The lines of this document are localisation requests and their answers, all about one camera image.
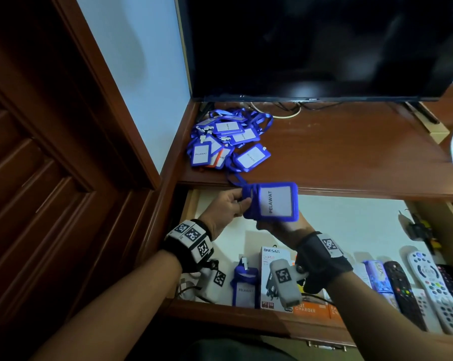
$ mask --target tv screen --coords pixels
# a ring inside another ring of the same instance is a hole
[[[198,101],[422,101],[453,81],[453,0],[176,0]]]

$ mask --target white remote control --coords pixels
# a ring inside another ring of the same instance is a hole
[[[427,331],[430,333],[444,334],[430,300],[425,295],[425,291],[422,289],[412,288],[412,293],[414,294],[415,300],[417,300],[417,304],[419,304],[419,308],[421,309],[421,314],[424,318]]]
[[[434,260],[430,254],[419,251],[410,253],[407,258],[412,271],[434,305],[442,328],[446,333],[453,334],[453,297],[447,291],[444,279],[435,266]]]

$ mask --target wooden desk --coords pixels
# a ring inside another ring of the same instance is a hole
[[[265,110],[281,112],[271,105]],[[261,138],[272,156],[242,174],[248,182],[293,181],[303,194],[453,201],[450,158],[413,116],[393,103],[303,110],[295,118],[276,119]],[[223,171],[187,163],[179,183],[228,186]]]

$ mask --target left hand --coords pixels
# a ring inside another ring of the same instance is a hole
[[[241,188],[220,192],[199,216],[199,220],[205,223],[211,231],[212,241],[232,222],[233,218],[241,217],[250,207],[251,198],[238,201],[241,200],[241,192]]]

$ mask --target right hand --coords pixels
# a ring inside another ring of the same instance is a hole
[[[299,213],[296,222],[257,221],[256,227],[258,230],[268,230],[272,236],[295,251],[301,240],[315,231],[302,213]]]

